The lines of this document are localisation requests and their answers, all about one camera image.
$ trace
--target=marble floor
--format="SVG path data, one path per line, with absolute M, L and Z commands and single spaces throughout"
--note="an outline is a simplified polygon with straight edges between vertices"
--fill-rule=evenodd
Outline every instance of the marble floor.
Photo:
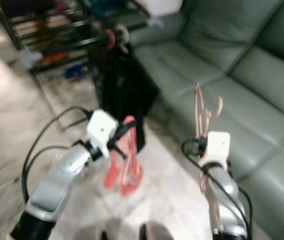
M 33 81 L 17 59 L 0 28 L 0 240 L 5 239 L 23 210 L 19 178 L 22 164 L 36 135 L 51 119 Z M 42 76 L 42 83 L 56 112 L 74 105 L 97 108 L 89 78 L 69 85 L 55 75 Z M 81 117 L 81 112 L 74 111 L 61 122 L 67 125 Z M 69 145 L 85 138 L 85 128 L 86 123 L 82 123 L 61 133 L 54 125 L 36 149 L 52 143 Z M 145 132 L 147 145 L 139 154 L 145 176 L 139 190 L 123 198 L 116 188 L 104 189 L 109 162 L 97 162 L 74 189 L 50 239 L 86 239 L 86 230 L 99 226 L 107 229 L 114 240 L 135 240 L 140 224 L 149 219 L 166 225 L 177 240 L 211 239 L 208 204 L 198 188 L 197 170 L 181 156 L 179 143 L 166 128 L 151 117 L 146 120 Z M 56 153 L 51 151 L 38 159 L 30 173 L 30 191 L 45 176 Z M 254 229 L 254 239 L 269 239 L 257 227 Z

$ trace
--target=silver robot arm segment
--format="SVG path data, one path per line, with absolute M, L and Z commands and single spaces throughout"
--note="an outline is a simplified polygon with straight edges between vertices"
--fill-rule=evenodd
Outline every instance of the silver robot arm segment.
M 247 226 L 242 213 L 244 206 L 239 199 L 238 184 L 228 173 L 227 159 L 230 149 L 230 134 L 211 131 L 207 136 L 205 155 L 198 164 L 204 170 L 200 177 L 201 191 L 209 204 L 210 226 L 213 239 L 245 240 L 248 237 Z M 226 193 L 207 175 L 213 177 Z
M 118 122 L 103 110 L 94 111 L 88 126 L 89 141 L 78 143 L 56 156 L 48 175 L 40 182 L 7 239 L 47 240 L 68 202 L 73 185 L 86 168 L 100 157 L 108 157 L 109 140 Z

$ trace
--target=wire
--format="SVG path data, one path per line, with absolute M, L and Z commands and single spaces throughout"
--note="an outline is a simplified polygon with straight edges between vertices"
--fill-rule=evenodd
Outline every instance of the wire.
M 188 143 L 193 143 L 193 139 L 186 140 L 182 143 L 181 150 L 183 155 L 192 163 L 194 166 L 196 166 L 198 169 L 200 169 L 203 173 L 205 172 L 204 169 L 197 164 L 192 158 L 189 157 L 189 154 L 185 152 L 185 145 Z M 240 212 L 241 217 L 243 218 L 245 227 L 246 227 L 246 232 L 247 232 L 247 237 L 249 240 L 252 240 L 252 232 L 251 232 L 251 225 L 249 225 L 249 222 L 246 218 L 246 215 L 243 213 L 239 205 L 236 203 L 236 201 L 228 194 L 228 192 L 223 188 L 223 186 L 208 172 L 205 172 L 205 175 L 207 175 L 219 188 L 220 190 L 227 196 L 227 198 L 234 204 L 234 206 L 237 208 L 237 210 Z
M 28 169 L 29 159 L 31 157 L 31 154 L 32 154 L 35 146 L 37 145 L 38 141 L 40 140 L 42 135 L 45 133 L 45 131 L 51 126 L 51 124 L 54 123 L 55 121 L 57 121 L 59 118 L 61 118 L 63 115 L 65 115 L 66 113 L 68 113 L 71 110 L 80 110 L 87 117 L 88 117 L 88 115 L 90 113 L 89 111 L 87 111 L 86 109 L 84 109 L 84 108 L 82 108 L 80 106 L 72 106 L 72 107 L 64 110 L 56 118 L 53 118 L 49 123 L 46 124 L 46 126 L 42 129 L 40 134 L 36 137 L 34 143 L 32 144 L 32 146 L 30 148 L 30 150 L 28 151 L 27 156 L 26 156 L 26 158 L 24 160 L 24 164 L 23 164 L 23 168 L 22 168 L 22 175 L 21 175 L 21 186 L 22 186 L 22 194 L 23 194 L 24 203 L 27 203 L 28 200 L 29 200 L 29 193 L 28 193 L 28 186 L 27 186 L 27 169 Z
M 80 124 L 80 123 L 83 123 L 83 122 L 86 121 L 86 120 L 88 120 L 88 119 L 87 119 L 86 117 L 84 117 L 84 118 L 82 118 L 82 119 L 80 119 L 80 120 L 78 120 L 78 121 L 75 121 L 75 122 L 71 123 L 70 125 L 67 125 L 66 127 L 64 127 L 64 128 L 63 128 L 63 131 L 65 131 L 65 130 L 67 130 L 67 129 L 69 129 L 69 128 L 75 126 L 75 125 L 78 125 L 78 124 Z
M 247 201 L 247 204 L 248 204 L 248 209 L 250 211 L 250 214 L 249 214 L 249 223 L 250 223 L 250 227 L 251 227 L 251 232 L 252 232 L 252 218 L 253 218 L 253 205 L 252 205 L 252 201 L 251 201 L 251 198 L 249 196 L 249 194 L 244 191 L 241 187 L 238 188 L 238 190 L 245 196 L 246 198 L 246 201 Z

